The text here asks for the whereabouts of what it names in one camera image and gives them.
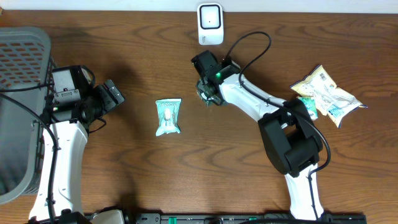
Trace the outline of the black round logo packet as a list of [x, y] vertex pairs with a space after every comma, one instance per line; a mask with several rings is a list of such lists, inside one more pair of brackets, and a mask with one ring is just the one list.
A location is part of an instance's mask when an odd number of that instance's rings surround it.
[[212, 90], [202, 90], [197, 87], [197, 95], [204, 102], [205, 105], [216, 105], [215, 93]]

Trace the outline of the light green candy packet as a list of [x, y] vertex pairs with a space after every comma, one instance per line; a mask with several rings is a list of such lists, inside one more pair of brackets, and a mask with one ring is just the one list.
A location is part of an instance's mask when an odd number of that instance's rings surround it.
[[180, 133], [177, 121], [181, 102], [180, 98], [163, 99], [155, 102], [159, 118], [159, 127], [155, 133], [156, 136]]

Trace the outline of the small teal gum pack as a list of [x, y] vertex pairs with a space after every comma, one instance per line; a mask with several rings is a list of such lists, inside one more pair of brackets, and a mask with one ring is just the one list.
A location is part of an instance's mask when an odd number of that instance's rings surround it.
[[317, 107], [314, 97], [298, 96], [297, 98], [304, 103], [312, 121], [318, 119]]

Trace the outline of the yellow white snack bag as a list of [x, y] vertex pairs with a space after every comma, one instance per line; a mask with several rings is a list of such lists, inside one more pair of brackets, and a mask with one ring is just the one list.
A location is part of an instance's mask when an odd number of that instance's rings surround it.
[[290, 88], [300, 96], [313, 98], [316, 109], [323, 116], [327, 115], [338, 128], [347, 114], [358, 108], [367, 108], [351, 93], [338, 87], [322, 65], [316, 66], [309, 75]]

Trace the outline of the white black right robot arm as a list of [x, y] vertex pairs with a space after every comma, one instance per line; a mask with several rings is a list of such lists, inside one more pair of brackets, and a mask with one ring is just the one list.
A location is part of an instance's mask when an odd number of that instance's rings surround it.
[[268, 159], [286, 179], [292, 216], [321, 219], [324, 209], [315, 172], [322, 139], [304, 103], [266, 93], [248, 81], [234, 61], [219, 62], [209, 50], [191, 63], [200, 76], [197, 93], [205, 103], [232, 104], [257, 122]]

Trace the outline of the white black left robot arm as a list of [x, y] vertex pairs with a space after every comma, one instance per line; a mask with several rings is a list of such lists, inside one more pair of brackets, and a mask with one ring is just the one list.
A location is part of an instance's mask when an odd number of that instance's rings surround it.
[[60, 223], [67, 216], [84, 220], [81, 168], [90, 125], [103, 121], [125, 100], [111, 80], [97, 85], [84, 65], [55, 68], [52, 78], [53, 93], [44, 113], [44, 160], [29, 223]]

